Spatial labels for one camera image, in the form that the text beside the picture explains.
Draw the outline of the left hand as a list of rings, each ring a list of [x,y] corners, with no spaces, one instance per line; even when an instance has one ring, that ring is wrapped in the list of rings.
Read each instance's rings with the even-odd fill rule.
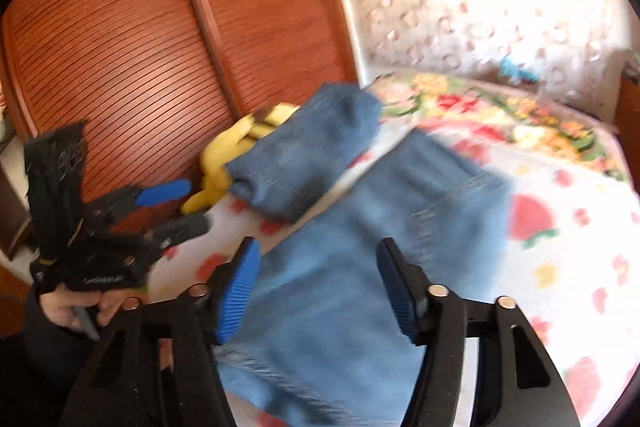
[[[60,285],[52,293],[42,294],[39,304],[47,319],[55,325],[73,329],[82,329],[76,308],[98,308],[96,321],[101,326],[111,322],[122,303],[129,297],[137,297],[138,292],[131,288],[114,289],[114,291],[70,291]]]

